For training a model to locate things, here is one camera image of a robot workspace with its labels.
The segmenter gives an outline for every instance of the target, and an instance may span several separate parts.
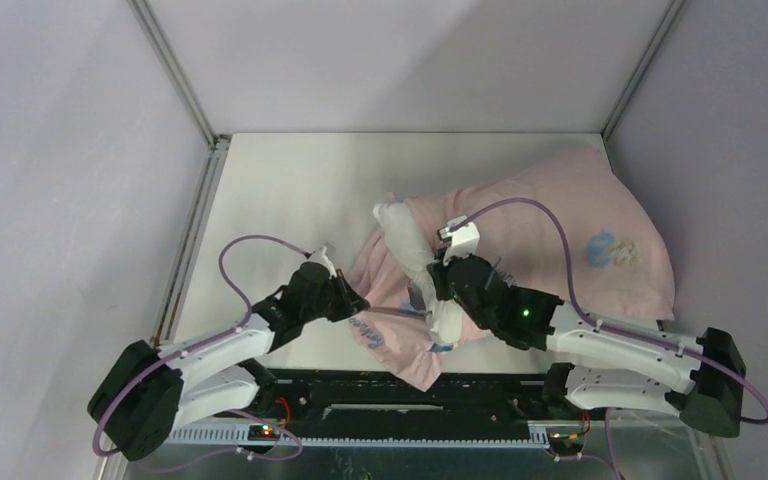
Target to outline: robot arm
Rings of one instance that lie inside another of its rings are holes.
[[[301,335],[319,318],[347,319],[369,308],[328,259],[327,248],[310,255],[278,292],[252,307],[249,321],[189,353],[193,345],[226,331],[209,332],[158,350],[140,341],[120,355],[89,403],[99,422],[113,399],[138,374],[161,358],[180,352],[145,378],[125,397],[105,426],[105,433],[128,460],[139,460],[188,423],[232,409],[272,405],[274,378],[255,358]]]
[[[654,410],[712,435],[738,435],[742,386],[685,354],[710,358],[745,377],[746,367],[728,333],[709,328],[701,338],[668,334],[592,312],[585,322],[569,302],[510,286],[496,275],[489,262],[475,255],[476,226],[458,227],[465,219],[456,218],[438,231],[445,246],[428,265],[438,300],[457,302],[479,328],[515,348],[582,355],[617,366],[554,365],[545,387],[548,402],[581,410]],[[618,329],[633,335],[619,335]],[[678,345],[678,351],[640,339],[654,336]]]

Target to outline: pink cloth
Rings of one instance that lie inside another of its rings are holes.
[[[538,200],[557,215],[569,238],[577,297],[588,310],[643,319],[673,318],[675,285],[664,242],[646,212],[592,148],[563,152],[510,178],[445,195],[404,200],[436,249],[446,221],[510,197]],[[544,213],[528,205],[493,210],[476,225],[477,254],[511,283],[569,298],[563,248]],[[376,307],[419,307],[407,276],[378,229],[349,274],[356,291]],[[489,332],[463,315],[460,344]],[[427,390],[442,371],[442,347],[425,320],[363,312],[350,320],[358,341],[389,371]]]

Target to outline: white bracket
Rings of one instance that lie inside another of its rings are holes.
[[[331,259],[328,258],[328,251],[334,250],[334,247],[331,246],[331,244],[326,243],[325,245],[317,248],[311,255],[310,258],[307,259],[308,262],[318,263],[322,265],[323,267],[328,269],[328,273],[331,274],[332,277],[337,276],[337,268],[334,267],[334,264],[331,262]]]
[[[582,410],[614,407],[679,415],[665,397],[670,387],[630,370],[576,366],[570,370],[566,388],[567,400]]]
[[[437,237],[441,241],[449,242],[446,248],[446,255],[443,257],[443,265],[448,265],[452,258],[465,258],[475,255],[478,241],[481,239],[481,234],[478,233],[478,227],[475,226],[475,223],[470,222],[457,230],[453,230],[456,226],[463,223],[466,218],[465,216],[460,216],[449,220],[445,227],[437,230]]]
[[[216,335],[229,327],[208,332],[200,337],[185,342],[160,347],[160,356],[168,355],[179,350],[186,350],[189,345]],[[260,315],[252,314],[249,322],[243,328],[237,328],[230,336],[218,342],[206,345],[195,352],[187,351],[181,358],[176,358],[168,363],[169,368],[181,370],[181,379],[184,381],[182,398],[199,386],[208,378],[250,358],[265,355],[272,348],[272,340],[275,334],[269,330],[269,324]],[[235,408],[244,408],[246,405],[237,405]]]
[[[181,398],[173,430],[189,423],[236,408],[254,400],[259,387],[243,367],[233,366],[196,385]]]
[[[685,352],[693,350],[701,354],[702,347],[694,337],[663,333],[593,313],[591,318],[597,321],[599,329],[585,323],[569,303],[558,307],[549,324],[555,333],[546,337],[547,349],[590,357],[620,369],[635,371],[678,393],[690,393],[695,385],[690,372],[699,370],[699,360],[688,355],[677,356],[666,348],[608,333],[605,327],[611,325],[650,337],[657,336],[674,345],[684,344]]]

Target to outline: white backdrop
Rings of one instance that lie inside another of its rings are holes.
[[[150,1],[220,133],[598,133],[668,3]]]
[[[84,480],[206,155],[126,2],[0,2],[0,480]]]
[[[670,251],[676,319],[729,331],[768,397],[768,2],[692,2],[612,153]],[[762,416],[744,394],[744,414]],[[727,443],[737,478],[768,478],[768,426]]]

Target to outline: white table surface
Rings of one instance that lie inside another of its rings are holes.
[[[275,235],[305,249],[326,242],[348,271],[376,227],[373,205],[387,192],[424,194],[493,181],[577,145],[604,152],[595,134],[269,133],[233,137],[172,340],[230,325],[244,304],[219,275],[217,258],[232,239]],[[227,256],[229,275],[253,302],[285,284],[302,257],[264,241]],[[495,338],[447,354],[453,372],[535,373],[576,360],[519,351]],[[260,358],[270,367],[384,370],[347,322],[317,320],[302,337]]]

